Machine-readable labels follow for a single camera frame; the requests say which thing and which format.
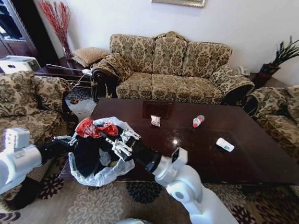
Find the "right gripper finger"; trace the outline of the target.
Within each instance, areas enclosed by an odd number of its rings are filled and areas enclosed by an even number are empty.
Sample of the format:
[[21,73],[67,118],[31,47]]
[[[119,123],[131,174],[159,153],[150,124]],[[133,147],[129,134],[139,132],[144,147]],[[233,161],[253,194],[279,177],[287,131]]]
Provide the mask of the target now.
[[140,140],[140,135],[130,129],[123,130],[122,134],[120,134],[120,137],[122,138],[122,141],[125,142],[129,141],[130,139]]
[[106,138],[106,141],[110,144],[112,144],[112,150],[114,151],[114,153],[118,156],[131,156],[133,150],[128,147],[127,145],[125,145],[122,141],[119,140],[115,140],[112,141],[109,138]]

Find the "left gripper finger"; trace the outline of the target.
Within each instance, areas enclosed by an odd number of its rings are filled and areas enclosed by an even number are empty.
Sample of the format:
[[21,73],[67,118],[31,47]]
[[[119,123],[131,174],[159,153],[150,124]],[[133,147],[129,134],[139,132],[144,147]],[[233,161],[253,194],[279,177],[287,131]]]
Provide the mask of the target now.
[[56,136],[56,137],[54,137],[53,141],[54,142],[58,141],[60,144],[62,144],[64,146],[70,146],[70,147],[72,147],[77,142],[77,139],[75,137],[63,135],[63,136]]

